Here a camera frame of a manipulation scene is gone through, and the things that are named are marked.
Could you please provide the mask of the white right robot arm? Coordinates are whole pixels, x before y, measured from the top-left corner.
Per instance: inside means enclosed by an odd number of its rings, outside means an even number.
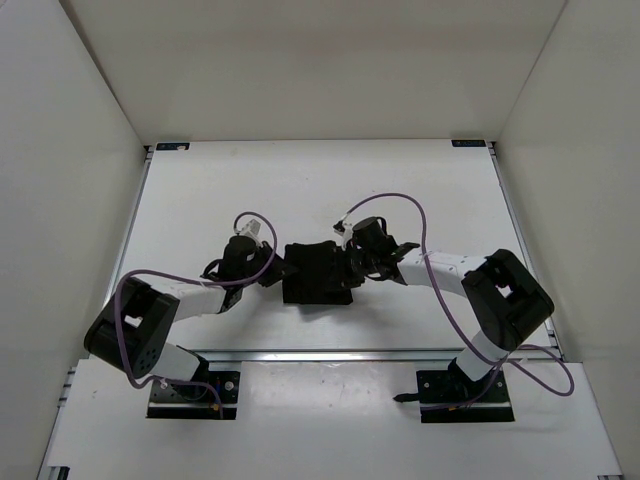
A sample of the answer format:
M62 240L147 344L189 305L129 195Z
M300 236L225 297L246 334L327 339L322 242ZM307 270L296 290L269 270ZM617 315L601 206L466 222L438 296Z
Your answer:
M445 393L434 404L450 410L479 400L497 377L500 364L523 346L555 310L551 297L511 251L486 257L433 252L425 246L399 244L382 217L355 225L339 221L334 231L350 268L372 281L429 287L439 302L444 292L466 299L479 324L466 348L447 367Z

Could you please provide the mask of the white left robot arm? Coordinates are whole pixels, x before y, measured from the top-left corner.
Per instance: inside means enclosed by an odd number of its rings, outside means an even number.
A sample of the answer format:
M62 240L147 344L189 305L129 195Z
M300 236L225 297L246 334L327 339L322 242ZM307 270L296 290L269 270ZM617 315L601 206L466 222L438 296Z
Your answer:
M132 380L151 377L187 401L216 396L208 362L168 343L171 327L191 317L225 313L246 287L268 288L297 272L268 242L235 235L223 256L204 268L199 282L152 286L136 276L125 279L89 327L84 348Z

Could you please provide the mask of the black skirt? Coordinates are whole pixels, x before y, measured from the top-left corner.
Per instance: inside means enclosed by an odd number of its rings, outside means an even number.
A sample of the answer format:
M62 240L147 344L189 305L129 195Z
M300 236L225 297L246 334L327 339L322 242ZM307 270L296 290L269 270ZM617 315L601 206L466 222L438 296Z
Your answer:
M294 272L282 281L282 299L289 305L346 306L351 289L342 284L342 254L334 241L285 246L284 261Z

